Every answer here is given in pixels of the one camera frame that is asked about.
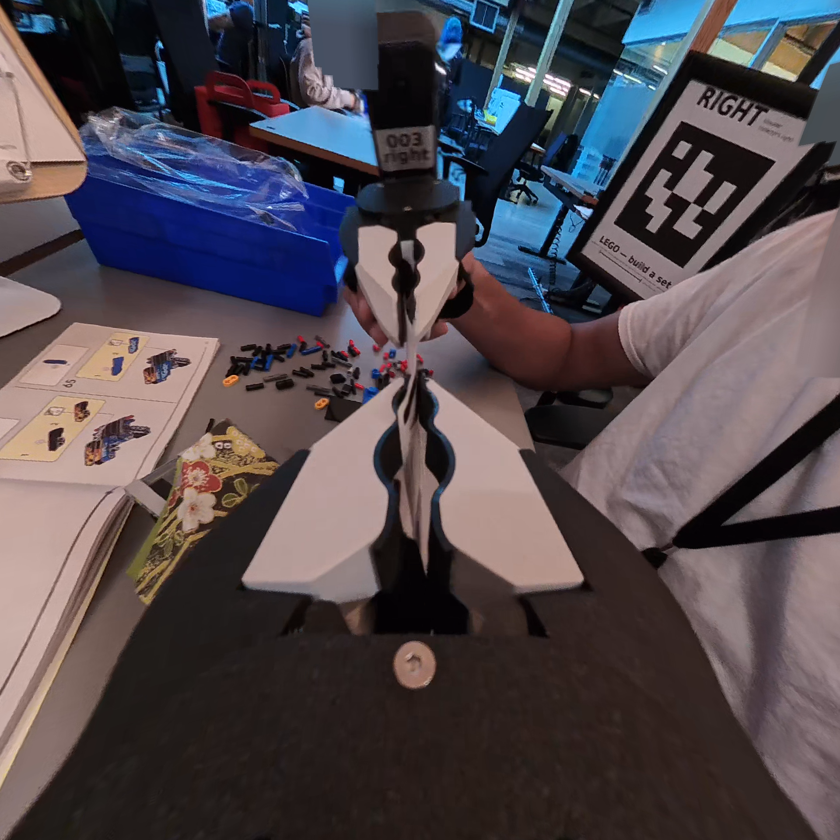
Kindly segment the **white background table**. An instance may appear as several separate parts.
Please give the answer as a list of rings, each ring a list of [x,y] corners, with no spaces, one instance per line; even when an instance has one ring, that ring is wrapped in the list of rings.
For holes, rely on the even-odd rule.
[[[378,181],[380,170],[370,121],[359,115],[305,108],[248,126],[252,137],[363,179]]]

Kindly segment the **white printed card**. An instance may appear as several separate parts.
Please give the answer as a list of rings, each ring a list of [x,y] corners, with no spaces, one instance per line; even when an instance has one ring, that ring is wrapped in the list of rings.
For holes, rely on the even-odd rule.
[[[414,290],[419,275],[415,257],[415,241],[403,239],[399,242],[400,259],[397,264],[396,288],[400,336],[406,352],[406,378],[402,399],[396,409],[397,428],[402,452],[401,489],[407,505],[407,534],[416,543],[423,570],[428,565],[428,509],[425,498],[427,469],[425,453],[427,436],[418,419],[418,372],[417,348],[423,334],[416,326],[416,301]]]

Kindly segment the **framed marker sign board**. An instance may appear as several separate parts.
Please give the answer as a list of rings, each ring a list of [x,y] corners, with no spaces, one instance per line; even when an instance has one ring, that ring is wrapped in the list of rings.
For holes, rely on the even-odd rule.
[[[734,255],[829,162],[833,141],[805,130],[817,95],[689,52],[567,260],[637,301]]]

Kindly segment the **pile of small connector pins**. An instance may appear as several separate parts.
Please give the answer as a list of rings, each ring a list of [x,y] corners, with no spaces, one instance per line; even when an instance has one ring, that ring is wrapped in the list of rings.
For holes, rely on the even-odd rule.
[[[392,384],[406,378],[406,358],[388,345],[371,345],[371,351],[352,339],[332,346],[315,334],[311,340],[300,334],[286,343],[248,343],[229,357],[225,376],[236,374],[239,381],[227,390],[240,388],[249,393],[295,388],[311,397],[312,407],[321,397],[330,399],[324,411],[316,411],[333,424],[351,417]]]

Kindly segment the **red crate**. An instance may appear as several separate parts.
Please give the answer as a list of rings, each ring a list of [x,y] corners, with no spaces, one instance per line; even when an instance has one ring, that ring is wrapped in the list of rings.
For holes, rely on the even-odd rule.
[[[272,153],[272,145],[253,136],[249,127],[298,108],[282,99],[269,82],[245,80],[219,70],[206,74],[204,84],[194,87],[194,97],[199,133],[266,154]]]

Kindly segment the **person's right forearm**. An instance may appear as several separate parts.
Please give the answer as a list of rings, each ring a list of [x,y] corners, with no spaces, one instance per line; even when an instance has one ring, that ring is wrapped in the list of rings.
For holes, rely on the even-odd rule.
[[[490,359],[480,354],[514,382],[542,392],[644,387],[650,383],[650,376],[631,362],[623,347],[619,313],[569,323],[528,308],[503,289],[509,302],[499,301],[496,306],[497,350]]]

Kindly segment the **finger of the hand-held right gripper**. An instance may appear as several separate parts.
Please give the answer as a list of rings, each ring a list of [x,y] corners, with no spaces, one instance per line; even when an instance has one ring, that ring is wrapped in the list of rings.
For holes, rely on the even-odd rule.
[[[412,324],[417,340],[428,336],[455,288],[459,265],[456,231],[455,222],[434,222],[416,231],[415,240],[423,251],[416,264],[418,282],[413,291]]]
[[[393,286],[396,268],[389,258],[396,245],[395,230],[381,225],[360,227],[355,275],[360,292],[387,339],[395,346],[403,346],[405,339],[400,335],[399,296]]]

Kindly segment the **blue plastic bin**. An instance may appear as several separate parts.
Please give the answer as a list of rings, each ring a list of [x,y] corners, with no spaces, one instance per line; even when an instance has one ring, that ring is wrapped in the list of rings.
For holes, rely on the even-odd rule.
[[[99,264],[314,317],[338,300],[339,227],[353,198],[307,185],[290,225],[232,216],[90,171],[66,197]]]

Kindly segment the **white instruction booklet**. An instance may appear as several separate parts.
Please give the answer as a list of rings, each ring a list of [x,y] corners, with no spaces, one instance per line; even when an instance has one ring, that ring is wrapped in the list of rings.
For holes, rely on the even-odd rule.
[[[2,781],[219,347],[76,322],[2,388]]]

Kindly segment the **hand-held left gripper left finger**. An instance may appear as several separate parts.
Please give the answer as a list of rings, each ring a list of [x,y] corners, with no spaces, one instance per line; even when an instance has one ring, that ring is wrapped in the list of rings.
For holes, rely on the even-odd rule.
[[[256,592],[344,604],[417,597],[417,545],[401,520],[398,410],[416,418],[417,380],[396,381],[305,453],[242,579]]]

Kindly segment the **white rounded stand base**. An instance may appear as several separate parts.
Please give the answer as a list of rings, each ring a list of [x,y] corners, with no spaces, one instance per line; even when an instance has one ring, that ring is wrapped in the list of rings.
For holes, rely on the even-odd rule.
[[[1,277],[1,338],[51,319],[60,310],[54,295]]]

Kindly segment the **standing desk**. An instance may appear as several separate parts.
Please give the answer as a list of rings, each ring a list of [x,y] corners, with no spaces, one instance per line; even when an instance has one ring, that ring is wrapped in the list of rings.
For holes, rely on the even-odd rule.
[[[592,215],[592,211],[598,203],[598,197],[602,188],[594,183],[575,178],[572,175],[558,171],[545,164],[540,166],[540,171],[543,174],[543,184],[559,200],[560,204],[549,230],[542,240],[541,246],[539,248],[533,248],[527,245],[520,245],[518,246],[518,251],[528,256],[545,259],[552,264],[565,266],[567,260],[559,255],[556,248],[554,248],[560,242],[565,219],[570,212],[580,216],[579,210],[582,207],[585,212],[581,215],[581,218],[586,221]]]

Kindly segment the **floral patterned black cloth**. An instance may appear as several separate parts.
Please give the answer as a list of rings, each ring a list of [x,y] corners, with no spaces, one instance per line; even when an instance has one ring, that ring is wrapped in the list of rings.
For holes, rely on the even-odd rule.
[[[275,458],[227,419],[182,451],[163,511],[127,570],[140,602],[151,604],[198,543],[278,467]]]

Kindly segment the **brown board with white sheet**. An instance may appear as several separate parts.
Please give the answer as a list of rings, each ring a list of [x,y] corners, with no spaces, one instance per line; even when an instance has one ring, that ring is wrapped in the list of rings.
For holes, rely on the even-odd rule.
[[[1,12],[1,204],[62,197],[88,173],[76,126]]]

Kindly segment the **person's right hand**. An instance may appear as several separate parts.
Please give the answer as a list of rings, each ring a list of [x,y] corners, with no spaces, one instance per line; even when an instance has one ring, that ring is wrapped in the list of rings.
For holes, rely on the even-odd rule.
[[[474,349],[490,359],[496,352],[496,344],[499,341],[499,316],[496,314],[496,306],[499,301],[509,302],[509,295],[473,254],[468,254],[465,258],[465,271],[473,286],[473,302],[470,308],[459,318],[435,321],[424,340],[436,340],[453,329]],[[384,345],[389,341],[360,289],[353,291],[344,286],[343,299],[349,304],[362,330],[374,343]]]

